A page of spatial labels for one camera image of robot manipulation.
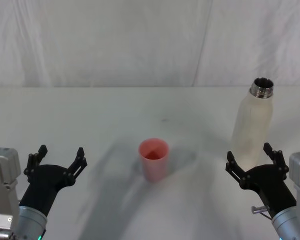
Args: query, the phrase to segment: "white backdrop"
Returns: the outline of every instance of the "white backdrop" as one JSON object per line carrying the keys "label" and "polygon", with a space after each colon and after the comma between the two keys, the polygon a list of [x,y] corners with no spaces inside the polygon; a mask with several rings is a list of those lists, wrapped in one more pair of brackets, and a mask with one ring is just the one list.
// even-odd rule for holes
{"label": "white backdrop", "polygon": [[300,0],[0,0],[0,86],[300,85]]}

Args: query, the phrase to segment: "water bottle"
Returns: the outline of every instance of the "water bottle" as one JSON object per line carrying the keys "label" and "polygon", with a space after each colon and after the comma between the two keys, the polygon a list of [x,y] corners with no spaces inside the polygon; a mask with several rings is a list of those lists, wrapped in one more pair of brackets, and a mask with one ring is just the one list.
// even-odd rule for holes
{"label": "water bottle", "polygon": [[231,151],[238,165],[250,170],[257,165],[267,137],[273,113],[274,83],[268,78],[257,78],[237,113],[231,139]]}

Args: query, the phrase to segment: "white table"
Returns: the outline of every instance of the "white table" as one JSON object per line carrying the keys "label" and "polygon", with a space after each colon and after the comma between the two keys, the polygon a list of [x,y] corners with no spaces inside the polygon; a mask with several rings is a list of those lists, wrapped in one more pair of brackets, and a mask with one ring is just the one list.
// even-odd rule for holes
{"label": "white table", "polygon": [[[261,200],[225,171],[239,102],[247,87],[0,89],[0,147],[24,169],[46,144],[42,164],[68,167],[83,147],[88,167],[58,194],[46,240],[277,240],[252,215]],[[276,87],[268,140],[285,160],[300,151],[300,87]],[[137,148],[165,139],[174,167],[149,184]],[[265,154],[260,164],[270,162]],[[286,181],[293,191],[292,182]],[[28,186],[18,178],[21,198]]]}

